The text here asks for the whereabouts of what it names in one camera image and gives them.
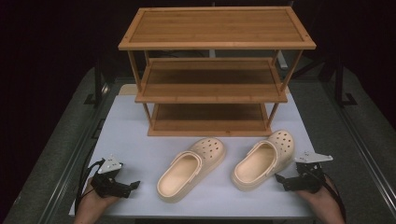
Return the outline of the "person's left hand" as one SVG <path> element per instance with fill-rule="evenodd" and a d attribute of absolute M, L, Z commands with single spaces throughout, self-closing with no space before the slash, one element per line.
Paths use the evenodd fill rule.
<path fill-rule="evenodd" d="M 106 196 L 100 197 L 93 188 L 92 178 L 90 177 L 80 201 L 78 211 L 91 217 L 100 217 L 111 205 L 120 200 L 119 197 Z"/>

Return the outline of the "dark metal stand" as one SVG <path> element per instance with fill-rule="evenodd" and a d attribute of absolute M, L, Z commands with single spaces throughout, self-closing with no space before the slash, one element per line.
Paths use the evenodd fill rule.
<path fill-rule="evenodd" d="M 344 66 L 340 61 L 335 63 L 335 84 L 334 84 L 334 98 L 340 107 L 346 105 L 357 105 L 355 98 L 351 93 L 343 93 L 344 83 Z"/>
<path fill-rule="evenodd" d="M 106 65 L 106 59 L 104 57 L 99 57 L 96 60 L 93 68 L 93 77 L 94 93 L 86 97 L 84 104 L 97 107 L 103 100 L 105 85 L 111 81 L 111 75 L 108 72 L 108 66 Z"/>

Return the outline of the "cream foam clog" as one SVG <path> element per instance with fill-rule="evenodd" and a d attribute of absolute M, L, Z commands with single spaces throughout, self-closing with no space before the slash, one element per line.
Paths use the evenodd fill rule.
<path fill-rule="evenodd" d="M 285 130 L 272 133 L 258 142 L 236 164 L 232 181 L 242 191 L 254 190 L 275 173 L 284 170 L 294 157 L 294 139 Z"/>
<path fill-rule="evenodd" d="M 226 148 L 214 137 L 203 138 L 180 152 L 157 183 L 159 197 L 167 203 L 181 201 L 224 160 Z"/>

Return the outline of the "white stand base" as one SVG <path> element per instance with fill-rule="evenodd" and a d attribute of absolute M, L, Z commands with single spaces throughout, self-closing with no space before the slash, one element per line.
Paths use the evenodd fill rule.
<path fill-rule="evenodd" d="M 278 52 L 278 54 L 276 55 L 276 61 L 278 62 L 278 64 L 279 64 L 279 67 L 282 69 L 282 70 L 287 70 L 289 67 L 288 67 L 288 64 L 287 64 L 287 62 L 286 62 L 286 59 L 285 59 L 285 57 L 284 57 L 284 55 L 283 55 L 283 53 L 282 53 L 282 51 L 280 50 L 279 52 Z"/>

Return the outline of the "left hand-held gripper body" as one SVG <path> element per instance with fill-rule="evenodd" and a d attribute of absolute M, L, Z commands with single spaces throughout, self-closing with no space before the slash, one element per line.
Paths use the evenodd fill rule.
<path fill-rule="evenodd" d="M 120 191 L 124 189 L 126 184 L 122 184 L 116 181 L 116 176 L 122 168 L 122 163 L 119 162 L 113 154 L 107 159 L 101 160 L 98 171 L 92 178 L 92 186 L 97 194 L 104 198 L 106 196 L 120 196 Z"/>

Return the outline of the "person's right hand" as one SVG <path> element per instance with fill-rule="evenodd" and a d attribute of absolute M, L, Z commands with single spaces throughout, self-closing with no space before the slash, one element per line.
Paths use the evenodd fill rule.
<path fill-rule="evenodd" d="M 306 190 L 296 190 L 295 193 L 307 201 L 317 217 L 324 218 L 339 213 L 338 203 L 325 187 L 321 187 L 316 193 Z"/>

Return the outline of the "three-tier wooden shoe rack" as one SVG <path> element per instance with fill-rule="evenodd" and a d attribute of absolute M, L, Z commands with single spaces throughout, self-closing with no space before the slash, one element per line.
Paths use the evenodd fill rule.
<path fill-rule="evenodd" d="M 271 57 L 158 58 L 154 50 L 293 50 L 315 42 L 291 7 L 143 7 L 119 48 L 145 54 L 135 100 L 152 136 L 266 136 L 288 101 Z"/>

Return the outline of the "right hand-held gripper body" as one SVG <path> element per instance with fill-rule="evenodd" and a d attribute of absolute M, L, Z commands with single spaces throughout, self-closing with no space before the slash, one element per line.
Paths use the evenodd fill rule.
<path fill-rule="evenodd" d="M 333 157 L 331 155 L 318 154 L 312 151 L 306 151 L 297 156 L 294 159 L 299 174 L 297 190 L 308 190 L 312 193 L 318 192 L 325 182 L 321 163 L 332 160 Z"/>

